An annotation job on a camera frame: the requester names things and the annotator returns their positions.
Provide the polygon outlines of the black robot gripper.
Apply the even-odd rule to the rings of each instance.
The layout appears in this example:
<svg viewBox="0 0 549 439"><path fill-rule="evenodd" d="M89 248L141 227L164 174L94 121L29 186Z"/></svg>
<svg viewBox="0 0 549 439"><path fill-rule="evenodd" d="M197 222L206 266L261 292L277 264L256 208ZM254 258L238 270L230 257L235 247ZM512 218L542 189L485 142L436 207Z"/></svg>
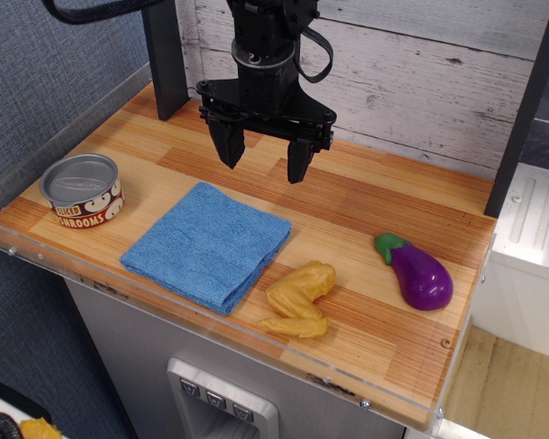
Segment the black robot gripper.
<svg viewBox="0 0 549 439"><path fill-rule="evenodd" d="M245 150L244 131L289 141L287 179L304 180L315 154L314 147L331 147L332 124L337 115L301 88L292 63L259 70L240 66L238 77L201 80L196 91L202 98L201 117L223 164L234 169Z"/></svg>

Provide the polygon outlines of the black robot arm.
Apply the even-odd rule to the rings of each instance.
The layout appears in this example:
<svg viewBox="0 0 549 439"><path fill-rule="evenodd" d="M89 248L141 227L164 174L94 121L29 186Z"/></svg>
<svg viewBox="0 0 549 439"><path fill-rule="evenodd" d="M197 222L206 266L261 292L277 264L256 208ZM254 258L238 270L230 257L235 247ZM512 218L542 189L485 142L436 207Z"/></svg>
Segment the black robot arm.
<svg viewBox="0 0 549 439"><path fill-rule="evenodd" d="M331 71L307 75L300 66L301 39L328 54L330 43L310 23L318 18L315 1L231 1L235 36L231 54L238 76L202 80L201 117L209 127L221 162L235 167L245 150L244 134L252 131L286 139L287 179L302 181L313 155L331 147L337 115L309 97L299 81L317 83Z"/></svg>

